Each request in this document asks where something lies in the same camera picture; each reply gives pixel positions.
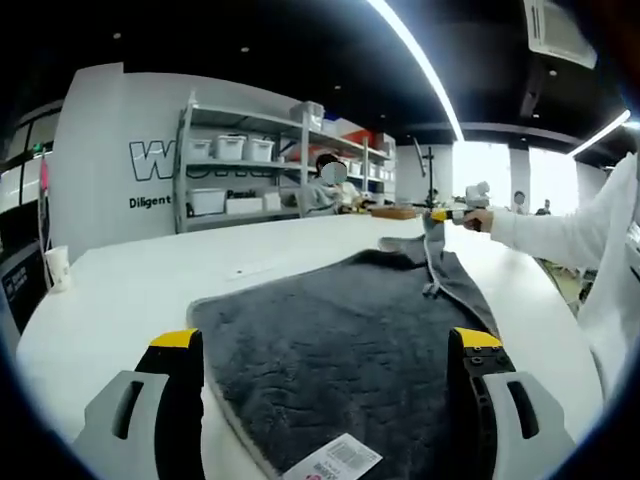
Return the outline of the person's right hand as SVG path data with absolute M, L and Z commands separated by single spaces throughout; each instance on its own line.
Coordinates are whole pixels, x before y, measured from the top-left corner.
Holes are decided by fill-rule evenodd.
M 494 212 L 487 209 L 468 211 L 463 218 L 463 226 L 470 231 L 490 233 L 494 223 Z

